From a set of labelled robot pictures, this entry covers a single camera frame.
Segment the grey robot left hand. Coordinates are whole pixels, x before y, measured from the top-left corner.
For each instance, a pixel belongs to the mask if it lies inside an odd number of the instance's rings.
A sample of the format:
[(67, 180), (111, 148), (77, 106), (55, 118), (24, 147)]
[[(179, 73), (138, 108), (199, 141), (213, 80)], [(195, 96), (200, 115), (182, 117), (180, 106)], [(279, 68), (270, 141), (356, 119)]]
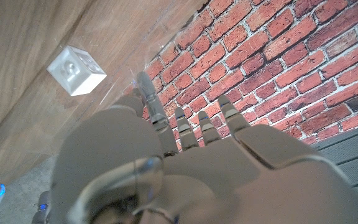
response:
[(225, 97), (230, 136), (204, 111), (200, 147), (181, 108), (175, 143), (149, 76), (62, 144), (49, 223), (358, 223), (358, 193), (318, 151), (250, 125)]

